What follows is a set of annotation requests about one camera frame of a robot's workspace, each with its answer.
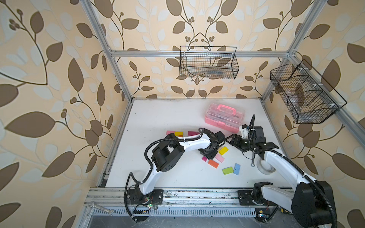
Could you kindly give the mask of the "orange block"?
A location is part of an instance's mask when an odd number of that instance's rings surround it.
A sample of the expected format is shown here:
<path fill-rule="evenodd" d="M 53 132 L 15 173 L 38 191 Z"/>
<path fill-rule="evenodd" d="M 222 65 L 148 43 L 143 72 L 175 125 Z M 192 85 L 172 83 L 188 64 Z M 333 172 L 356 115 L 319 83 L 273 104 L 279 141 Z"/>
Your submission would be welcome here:
<path fill-rule="evenodd" d="M 208 164 L 209 164 L 210 166 L 214 167 L 215 169 L 217 169 L 217 168 L 218 168 L 218 166 L 219 166 L 219 164 L 218 164 L 216 161 L 214 161 L 214 160 L 209 160 L 209 161 L 208 161 Z"/>

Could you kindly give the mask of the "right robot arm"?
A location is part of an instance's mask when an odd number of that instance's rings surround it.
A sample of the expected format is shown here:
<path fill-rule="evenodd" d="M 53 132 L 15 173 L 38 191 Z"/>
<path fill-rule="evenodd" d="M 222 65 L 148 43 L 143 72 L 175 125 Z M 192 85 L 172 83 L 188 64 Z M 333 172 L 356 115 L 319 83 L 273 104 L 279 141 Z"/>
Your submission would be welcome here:
<path fill-rule="evenodd" d="M 291 159 L 280 153 L 279 147 L 267 142 L 262 127 L 244 125 L 241 134 L 232 134 L 226 142 L 242 153 L 251 151 L 275 169 L 292 188 L 292 192 L 264 181 L 254 184 L 252 201 L 270 201 L 291 213 L 304 228 L 326 225 L 338 226 L 334 194 L 326 181 L 316 180 Z"/>

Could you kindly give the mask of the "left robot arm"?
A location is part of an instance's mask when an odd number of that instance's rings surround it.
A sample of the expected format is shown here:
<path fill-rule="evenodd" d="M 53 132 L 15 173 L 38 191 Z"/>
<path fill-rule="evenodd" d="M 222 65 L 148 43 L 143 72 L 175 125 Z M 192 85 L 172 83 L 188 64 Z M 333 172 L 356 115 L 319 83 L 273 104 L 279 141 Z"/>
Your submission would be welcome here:
<path fill-rule="evenodd" d="M 157 208 L 163 201 L 163 190 L 155 190 L 162 173 L 165 173 L 178 163 L 185 152 L 199 150 L 207 159 L 212 160 L 218 149 L 225 143 L 224 134 L 213 133 L 208 129 L 199 128 L 197 135 L 177 137 L 168 134 L 165 138 L 152 142 L 144 152 L 144 158 L 150 165 L 146 176 L 138 181 L 132 172 L 129 173 L 124 190 L 124 205 L 129 217 L 134 222 L 146 220 L 146 211 L 139 211 L 139 206 Z"/>

